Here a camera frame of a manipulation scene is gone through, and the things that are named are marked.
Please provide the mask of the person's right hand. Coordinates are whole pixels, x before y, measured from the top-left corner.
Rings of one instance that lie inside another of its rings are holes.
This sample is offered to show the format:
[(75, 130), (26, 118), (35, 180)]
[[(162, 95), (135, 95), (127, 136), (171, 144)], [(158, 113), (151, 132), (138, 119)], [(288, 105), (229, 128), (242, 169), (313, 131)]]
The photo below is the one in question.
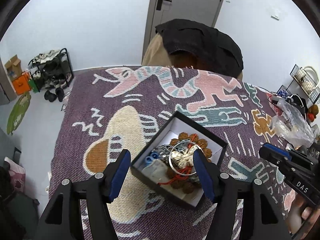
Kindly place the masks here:
[(304, 239), (318, 218), (319, 209), (314, 210), (312, 207), (309, 207), (306, 200), (301, 195), (297, 194), (291, 204), (291, 209), (285, 223), (290, 233), (296, 233), (301, 227), (302, 221), (306, 221), (307, 226), (303, 230), (303, 234), (300, 238)]

